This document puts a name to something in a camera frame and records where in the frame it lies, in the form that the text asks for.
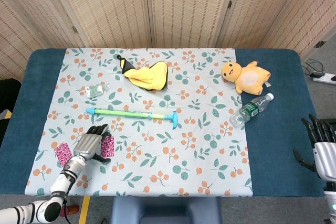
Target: blue chair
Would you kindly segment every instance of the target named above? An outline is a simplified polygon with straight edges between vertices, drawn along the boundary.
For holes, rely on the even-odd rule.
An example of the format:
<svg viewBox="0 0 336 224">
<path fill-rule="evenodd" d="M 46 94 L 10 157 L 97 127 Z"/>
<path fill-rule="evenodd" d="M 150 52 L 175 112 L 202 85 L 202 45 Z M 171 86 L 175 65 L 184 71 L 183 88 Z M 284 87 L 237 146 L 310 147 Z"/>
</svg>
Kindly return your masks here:
<svg viewBox="0 0 336 224">
<path fill-rule="evenodd" d="M 114 197 L 111 224 L 222 224 L 218 198 Z"/>
</svg>

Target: metal hinge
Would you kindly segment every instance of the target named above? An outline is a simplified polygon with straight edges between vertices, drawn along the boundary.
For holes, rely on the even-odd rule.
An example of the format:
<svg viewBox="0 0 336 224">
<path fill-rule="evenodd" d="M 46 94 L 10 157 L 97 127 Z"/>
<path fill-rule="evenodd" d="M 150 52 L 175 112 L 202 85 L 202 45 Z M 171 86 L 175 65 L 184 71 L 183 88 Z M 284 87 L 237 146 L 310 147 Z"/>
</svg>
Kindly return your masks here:
<svg viewBox="0 0 336 224">
<path fill-rule="evenodd" d="M 317 42 L 317 44 L 316 44 L 314 47 L 316 47 L 316 48 L 320 48 L 320 47 L 322 47 L 325 43 L 326 43 L 326 41 L 320 40 L 319 42 Z"/>
<path fill-rule="evenodd" d="M 229 1 L 229 4 L 227 5 L 227 8 L 231 9 L 231 6 L 232 6 L 232 1 Z"/>
<path fill-rule="evenodd" d="M 71 30 L 75 33 L 75 34 L 77 34 L 78 33 L 78 31 L 77 31 L 77 29 L 76 29 L 76 27 L 75 26 L 72 26 L 71 27 Z"/>
</svg>

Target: plush toy face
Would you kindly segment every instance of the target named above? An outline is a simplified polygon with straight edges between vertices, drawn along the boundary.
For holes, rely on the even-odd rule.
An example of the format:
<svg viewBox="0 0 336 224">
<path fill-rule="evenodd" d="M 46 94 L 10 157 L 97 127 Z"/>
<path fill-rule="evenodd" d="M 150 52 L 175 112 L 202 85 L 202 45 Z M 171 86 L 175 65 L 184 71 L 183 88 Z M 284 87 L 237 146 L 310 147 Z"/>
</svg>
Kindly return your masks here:
<svg viewBox="0 0 336 224">
<path fill-rule="evenodd" d="M 242 71 L 242 67 L 236 62 L 227 62 L 222 67 L 222 76 L 225 80 L 236 81 Z"/>
</svg>

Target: green bottle label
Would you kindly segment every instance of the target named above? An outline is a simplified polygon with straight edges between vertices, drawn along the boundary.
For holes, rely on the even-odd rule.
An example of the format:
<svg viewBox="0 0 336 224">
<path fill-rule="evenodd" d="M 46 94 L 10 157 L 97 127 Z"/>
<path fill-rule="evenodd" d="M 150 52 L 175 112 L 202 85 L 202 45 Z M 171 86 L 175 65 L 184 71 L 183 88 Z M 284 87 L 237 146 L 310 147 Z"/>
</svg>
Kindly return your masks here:
<svg viewBox="0 0 336 224">
<path fill-rule="evenodd" d="M 256 116 L 259 113 L 259 108 L 253 102 L 249 102 L 243 106 L 243 109 L 248 113 L 250 118 Z"/>
</svg>

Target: floral tablecloth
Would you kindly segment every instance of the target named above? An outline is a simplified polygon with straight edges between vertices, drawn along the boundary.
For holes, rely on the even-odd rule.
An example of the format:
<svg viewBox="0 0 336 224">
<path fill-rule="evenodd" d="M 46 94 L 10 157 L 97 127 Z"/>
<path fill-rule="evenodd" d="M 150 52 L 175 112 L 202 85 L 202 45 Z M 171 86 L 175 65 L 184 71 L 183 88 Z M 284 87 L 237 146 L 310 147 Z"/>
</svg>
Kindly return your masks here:
<svg viewBox="0 0 336 224">
<path fill-rule="evenodd" d="M 148 92 L 122 74 L 117 54 L 135 67 L 165 61 L 167 88 Z M 233 83 L 220 76 L 235 51 L 200 49 L 67 49 L 25 194 L 47 195 L 61 171 L 54 149 L 73 150 L 92 125 L 109 124 L 114 157 L 88 161 L 71 195 L 252 196 L 245 129 L 229 116 L 241 107 Z M 109 84 L 88 99 L 84 88 Z M 85 109 L 178 113 L 178 126 L 165 120 L 89 115 Z"/>
</svg>

